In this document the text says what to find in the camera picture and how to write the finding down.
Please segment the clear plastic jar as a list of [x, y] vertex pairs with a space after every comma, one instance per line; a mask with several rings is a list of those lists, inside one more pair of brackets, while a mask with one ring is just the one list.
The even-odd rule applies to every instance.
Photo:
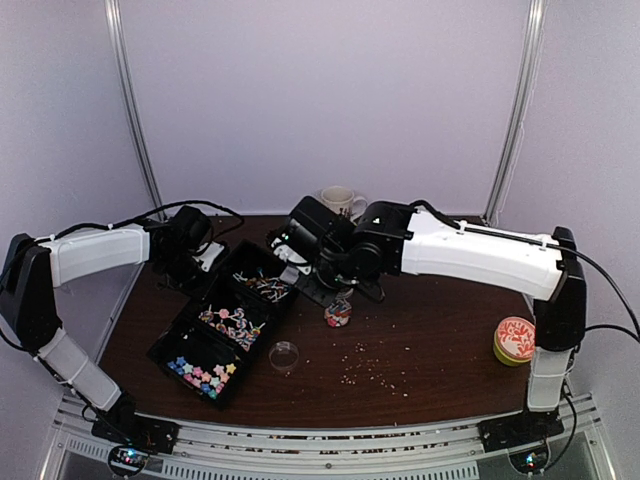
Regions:
[[340, 328], [349, 323], [352, 310], [347, 299], [337, 299], [324, 310], [324, 319], [330, 328]]

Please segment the black bin star candies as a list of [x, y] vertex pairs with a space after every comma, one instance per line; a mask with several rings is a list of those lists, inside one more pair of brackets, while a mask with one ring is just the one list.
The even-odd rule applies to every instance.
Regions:
[[147, 357], [166, 376], [218, 410], [231, 403], [250, 366], [228, 341], [192, 322], [172, 324]]

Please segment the metal candy scoop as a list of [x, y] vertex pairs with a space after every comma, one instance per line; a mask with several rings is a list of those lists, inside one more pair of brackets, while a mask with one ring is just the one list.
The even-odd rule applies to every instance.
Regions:
[[289, 285], [295, 285], [300, 276], [297, 267], [287, 266], [279, 276], [279, 280]]

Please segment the black bin small lollipops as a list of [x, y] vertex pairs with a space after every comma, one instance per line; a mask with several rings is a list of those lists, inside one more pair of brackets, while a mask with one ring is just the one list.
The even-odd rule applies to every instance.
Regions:
[[286, 314], [298, 293], [280, 279], [286, 264], [259, 245], [241, 240], [220, 265], [221, 278], [243, 298], [277, 315]]

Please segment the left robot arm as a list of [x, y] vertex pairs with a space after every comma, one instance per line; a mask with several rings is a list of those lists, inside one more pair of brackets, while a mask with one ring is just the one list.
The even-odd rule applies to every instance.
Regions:
[[135, 402], [87, 352], [82, 315], [106, 310], [114, 280], [143, 266], [180, 290], [203, 289], [224, 250], [212, 220], [180, 205], [164, 221], [153, 214], [112, 224], [80, 223], [59, 233], [14, 235], [1, 269], [1, 316], [30, 355], [93, 409], [123, 444], [144, 433]]

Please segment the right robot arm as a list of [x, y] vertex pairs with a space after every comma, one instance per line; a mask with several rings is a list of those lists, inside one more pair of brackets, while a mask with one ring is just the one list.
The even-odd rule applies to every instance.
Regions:
[[306, 196], [268, 242], [283, 281], [319, 305], [344, 289], [383, 299], [381, 275], [436, 275], [500, 287], [534, 302], [534, 353], [519, 440], [551, 424], [572, 352], [586, 333], [586, 280], [572, 232], [523, 234], [452, 219], [425, 200], [376, 201], [357, 221]]

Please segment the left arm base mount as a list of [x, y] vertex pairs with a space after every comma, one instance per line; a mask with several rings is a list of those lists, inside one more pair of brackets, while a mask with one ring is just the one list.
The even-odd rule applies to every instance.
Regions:
[[136, 414], [131, 410], [100, 414], [91, 429], [93, 436], [132, 446], [153, 454], [171, 454], [180, 427], [177, 423]]

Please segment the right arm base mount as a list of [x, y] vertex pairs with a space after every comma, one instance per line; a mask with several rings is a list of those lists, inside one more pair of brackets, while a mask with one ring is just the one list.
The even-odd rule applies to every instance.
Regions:
[[485, 452], [542, 442], [564, 432], [564, 425], [557, 411], [522, 411], [481, 421], [477, 428]]

